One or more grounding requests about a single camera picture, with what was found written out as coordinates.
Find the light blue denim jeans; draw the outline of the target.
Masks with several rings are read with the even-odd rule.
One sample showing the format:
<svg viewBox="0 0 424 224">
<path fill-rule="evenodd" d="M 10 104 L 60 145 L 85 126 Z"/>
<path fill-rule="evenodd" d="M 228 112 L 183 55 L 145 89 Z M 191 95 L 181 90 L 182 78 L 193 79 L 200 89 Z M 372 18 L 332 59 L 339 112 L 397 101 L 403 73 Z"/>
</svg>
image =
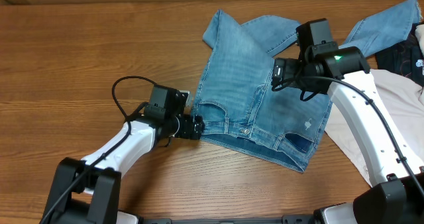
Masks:
<svg viewBox="0 0 424 224">
<path fill-rule="evenodd" d="M 191 112 L 201 139 L 303 172 L 317 150 L 332 103 L 300 99 L 299 89 L 272 91 L 274 56 L 297 40 L 295 20 L 264 15 L 236 22 L 218 10 L 203 40 L 212 49 Z"/>
</svg>

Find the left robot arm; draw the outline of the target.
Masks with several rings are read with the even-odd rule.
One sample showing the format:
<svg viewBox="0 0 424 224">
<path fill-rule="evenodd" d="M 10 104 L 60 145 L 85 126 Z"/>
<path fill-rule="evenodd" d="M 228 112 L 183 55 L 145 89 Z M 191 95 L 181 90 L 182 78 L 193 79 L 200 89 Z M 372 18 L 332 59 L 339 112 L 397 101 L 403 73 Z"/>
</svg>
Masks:
<svg viewBox="0 0 424 224">
<path fill-rule="evenodd" d="M 119 210 L 123 176 L 159 140 L 198 140 L 204 129 L 200 115 L 163 121 L 131 115 L 99 150 L 81 160 L 65 158 L 59 163 L 41 223 L 142 223 L 139 215 Z"/>
</svg>

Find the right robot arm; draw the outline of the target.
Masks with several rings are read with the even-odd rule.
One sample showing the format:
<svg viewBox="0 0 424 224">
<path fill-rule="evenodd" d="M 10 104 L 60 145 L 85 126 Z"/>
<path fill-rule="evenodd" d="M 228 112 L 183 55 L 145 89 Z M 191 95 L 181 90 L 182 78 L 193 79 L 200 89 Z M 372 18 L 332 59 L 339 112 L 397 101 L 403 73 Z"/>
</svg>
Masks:
<svg viewBox="0 0 424 224">
<path fill-rule="evenodd" d="M 372 187 L 351 203 L 315 210 L 312 223 L 422 223 L 423 161 L 383 104 L 357 47 L 322 52 L 309 46 L 298 59 L 277 58 L 272 89 L 327 94 L 348 124 Z"/>
</svg>

